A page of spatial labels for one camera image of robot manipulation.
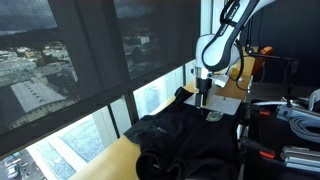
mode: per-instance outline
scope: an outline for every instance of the black fabric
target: black fabric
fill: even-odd
[[[206,121],[208,111],[183,103],[192,94],[179,88],[176,100],[145,116],[125,136],[140,145],[139,179],[237,179],[235,116]]]

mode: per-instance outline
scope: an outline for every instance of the robotic arm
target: robotic arm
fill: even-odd
[[[217,33],[204,35],[198,39],[194,69],[196,88],[199,89],[195,101],[197,107],[206,105],[213,73],[232,66],[240,58],[235,40],[244,25],[256,11],[274,1],[229,0],[222,10],[221,26]]]

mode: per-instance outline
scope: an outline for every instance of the wooden table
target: wooden table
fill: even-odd
[[[239,86],[247,88],[254,58],[245,57],[245,68],[243,71],[242,82]],[[196,92],[193,82],[184,87],[190,92]],[[226,86],[217,91],[217,95],[245,100],[246,91],[240,90],[235,83],[229,79]],[[156,114],[174,101],[171,97],[168,101],[151,114]],[[136,161],[140,155],[140,148],[137,144],[130,142],[125,136],[120,137],[115,143],[105,149],[94,158],[85,168],[74,174],[70,179],[110,179],[110,180],[133,180],[138,179],[136,174]]]

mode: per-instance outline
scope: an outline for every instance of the road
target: road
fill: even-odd
[[[27,150],[21,150],[21,161],[18,163],[19,174],[15,177],[15,180],[45,180],[45,176],[39,169],[31,155]],[[7,176],[7,168],[4,161],[0,162],[0,179],[9,180]]]

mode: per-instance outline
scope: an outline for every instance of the black garment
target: black garment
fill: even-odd
[[[176,100],[154,116],[144,116],[125,136],[138,143],[140,179],[237,179],[237,115],[206,121],[208,111],[183,103],[192,94],[179,88]]]

